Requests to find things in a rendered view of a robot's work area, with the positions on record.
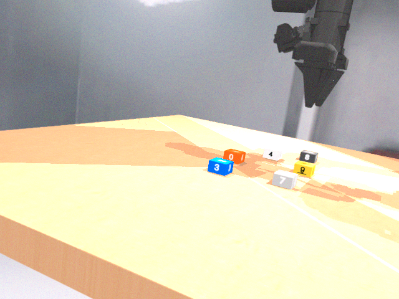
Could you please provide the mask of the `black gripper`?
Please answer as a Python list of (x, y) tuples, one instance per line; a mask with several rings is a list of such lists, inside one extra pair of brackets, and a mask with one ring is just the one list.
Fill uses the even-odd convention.
[(344, 54), (350, 15), (338, 12), (316, 12), (311, 17), (311, 40), (300, 41), (293, 48), (292, 59), (303, 74), (305, 107), (321, 107), (347, 70), (349, 59)]

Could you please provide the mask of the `yellow block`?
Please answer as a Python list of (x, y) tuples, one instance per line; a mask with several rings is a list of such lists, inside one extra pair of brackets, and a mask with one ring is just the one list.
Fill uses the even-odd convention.
[(294, 164), (293, 173), (311, 177), (314, 174), (315, 164), (298, 161)]

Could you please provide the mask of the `cyan block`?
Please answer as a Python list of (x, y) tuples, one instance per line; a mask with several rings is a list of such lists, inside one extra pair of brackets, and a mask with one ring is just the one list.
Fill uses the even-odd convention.
[(222, 158), (213, 158), (209, 160), (208, 171), (225, 176), (233, 172), (233, 164), (234, 161)]

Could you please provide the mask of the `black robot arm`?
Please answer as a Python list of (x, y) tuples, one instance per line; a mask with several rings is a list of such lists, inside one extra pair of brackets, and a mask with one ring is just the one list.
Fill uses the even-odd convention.
[[(272, 0), (274, 12), (307, 13), (314, 7), (316, 0)], [(353, 0), (317, 0), (316, 12), (338, 12), (351, 14)], [(292, 28), (283, 23), (277, 26), (273, 42), (277, 44), (278, 52), (292, 52), (300, 41), (310, 42), (312, 25), (310, 17), (306, 17), (305, 24)]]

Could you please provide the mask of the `orange block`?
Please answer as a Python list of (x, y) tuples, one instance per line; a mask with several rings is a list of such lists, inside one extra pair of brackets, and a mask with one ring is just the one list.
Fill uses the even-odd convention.
[(246, 152), (235, 150), (235, 149), (227, 149), (224, 151), (223, 159), (234, 161), (235, 164), (240, 164), (244, 162)]

